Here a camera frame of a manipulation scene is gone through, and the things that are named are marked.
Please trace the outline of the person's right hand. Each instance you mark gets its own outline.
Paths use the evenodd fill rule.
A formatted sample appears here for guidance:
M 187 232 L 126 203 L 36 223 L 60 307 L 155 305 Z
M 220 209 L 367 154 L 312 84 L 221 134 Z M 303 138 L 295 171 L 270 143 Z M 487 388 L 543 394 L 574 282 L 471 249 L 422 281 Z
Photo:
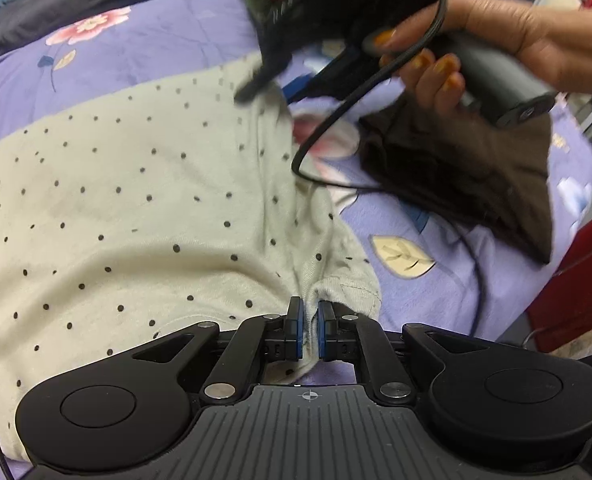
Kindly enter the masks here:
M 592 94 L 592 9 L 535 6 L 522 0 L 447 0 L 442 29 L 469 34 L 513 55 L 558 92 Z M 428 49 L 398 68 L 419 107 L 441 116 L 460 112 L 461 60 Z

